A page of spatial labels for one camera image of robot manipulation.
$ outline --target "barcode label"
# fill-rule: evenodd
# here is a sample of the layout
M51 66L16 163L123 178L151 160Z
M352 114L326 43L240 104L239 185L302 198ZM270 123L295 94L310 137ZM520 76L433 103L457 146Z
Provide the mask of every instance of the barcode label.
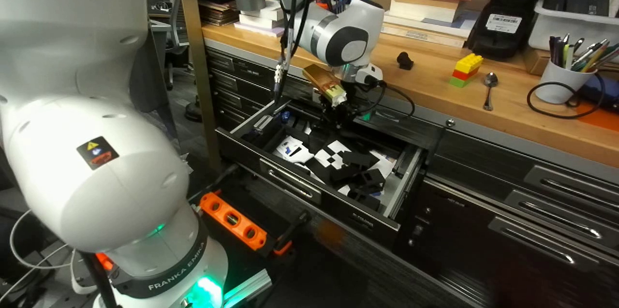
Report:
M516 33L522 22L521 17L512 15L490 15L486 22L486 29L506 33Z

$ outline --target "metal frame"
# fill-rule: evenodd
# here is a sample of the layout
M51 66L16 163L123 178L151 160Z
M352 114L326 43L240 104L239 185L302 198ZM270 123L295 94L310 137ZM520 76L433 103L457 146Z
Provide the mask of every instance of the metal frame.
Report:
M215 134L215 114L213 112L213 99L210 93L208 81L208 68L206 65L206 49L202 33L202 22L198 10L197 0L183 0L183 13L187 26L187 36L190 41L190 50L195 72L197 94L200 98L202 119L204 125L204 138L208 153L208 165L215 172L221 172L221 156L219 156L219 144Z
M248 52L235 46L226 45L206 38L204 39L204 43L210 48L215 48L222 52L230 53L270 68L274 68L277 65L277 61L274 59L263 57L262 55L257 55L256 53ZM290 66L288 73L293 76L304 78L302 69L296 66ZM381 105L404 113L409 112L411 109L411 105L407 101L390 96L385 96L383 101L381 101ZM470 121L465 121L454 116L449 116L426 107L416 106L415 117L443 127L449 127L449 129L455 130L456 132L462 132L474 136L475 138L528 154L540 160L548 161L556 165L563 165L575 171L619 184L619 169L609 165L587 160L586 158L568 152L518 138L517 136L484 127Z

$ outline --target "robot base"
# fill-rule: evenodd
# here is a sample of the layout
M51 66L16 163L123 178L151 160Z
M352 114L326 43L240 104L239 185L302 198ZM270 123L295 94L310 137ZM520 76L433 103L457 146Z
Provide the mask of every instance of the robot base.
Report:
M119 293L115 288L112 288L112 290L114 291L117 304L122 306L122 308L179 308L182 307L183 299L190 294L190 291L197 282L203 277L208 277L214 283L214 285L211 284L212 290L209 290L212 294L212 307L221 308L223 306L223 292L221 288L223 288L227 271L228 258L223 246L215 239L209 237L204 254L197 266L187 277L168 291L154 297L136 299ZM95 298L93 308L107 308L103 304L101 295Z

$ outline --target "gold object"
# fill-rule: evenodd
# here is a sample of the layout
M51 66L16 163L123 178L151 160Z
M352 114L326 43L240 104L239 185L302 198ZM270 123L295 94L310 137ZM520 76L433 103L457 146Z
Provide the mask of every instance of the gold object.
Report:
M303 76L309 79L318 88L318 91L331 101L333 107L337 107L346 101L346 90L342 88L340 80L332 72L312 64L303 69Z

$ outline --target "white storage bin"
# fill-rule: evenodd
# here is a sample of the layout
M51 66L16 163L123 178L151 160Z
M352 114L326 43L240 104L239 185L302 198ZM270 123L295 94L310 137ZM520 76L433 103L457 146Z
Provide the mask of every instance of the white storage bin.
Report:
M608 39L610 45L619 44L619 18L551 11L542 8L543 4L544 0L539 0L535 6L537 21L529 37L529 45L533 48L550 50L548 39L551 36L563 37L566 33L570 33L572 44L581 37L584 38L579 53L603 39ZM613 59L613 63L619 63L619 57Z

